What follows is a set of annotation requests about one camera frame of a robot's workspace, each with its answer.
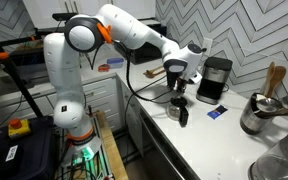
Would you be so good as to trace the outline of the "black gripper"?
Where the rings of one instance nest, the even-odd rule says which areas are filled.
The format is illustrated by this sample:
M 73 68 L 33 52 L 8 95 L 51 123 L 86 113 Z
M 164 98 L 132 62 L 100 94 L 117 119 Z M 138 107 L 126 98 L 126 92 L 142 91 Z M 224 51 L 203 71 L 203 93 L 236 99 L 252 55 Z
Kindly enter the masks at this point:
M 177 73 L 177 72 L 166 72 L 167 86 L 171 90 L 175 90 L 177 87 L 178 93 L 184 93 L 187 84 L 195 84 L 198 82 L 198 72 L 194 70 L 192 73 Z

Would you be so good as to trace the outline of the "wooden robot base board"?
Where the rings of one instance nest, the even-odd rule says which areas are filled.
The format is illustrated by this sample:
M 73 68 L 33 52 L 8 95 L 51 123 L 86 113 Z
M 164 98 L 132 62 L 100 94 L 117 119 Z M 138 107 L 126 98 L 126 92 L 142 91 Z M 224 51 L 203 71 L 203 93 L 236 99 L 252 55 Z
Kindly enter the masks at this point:
M 129 180 L 105 112 L 96 111 L 95 117 L 99 124 L 100 135 L 115 180 Z

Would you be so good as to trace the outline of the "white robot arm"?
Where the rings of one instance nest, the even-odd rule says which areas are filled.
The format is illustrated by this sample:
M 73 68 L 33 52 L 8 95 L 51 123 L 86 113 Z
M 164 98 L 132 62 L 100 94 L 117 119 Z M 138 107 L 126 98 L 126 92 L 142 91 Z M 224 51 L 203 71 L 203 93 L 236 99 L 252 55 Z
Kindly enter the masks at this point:
M 51 33 L 43 42 L 48 76 L 57 93 L 54 123 L 67 131 L 67 147 L 60 160 L 63 167 L 89 161 L 101 148 L 102 141 L 86 114 L 79 56 L 97 53 L 105 43 L 132 50 L 145 43 L 154 45 L 161 52 L 168 87 L 179 92 L 202 79 L 197 71 L 202 49 L 196 44 L 180 47 L 112 4 L 103 5 L 94 16 L 73 16 L 62 33 Z

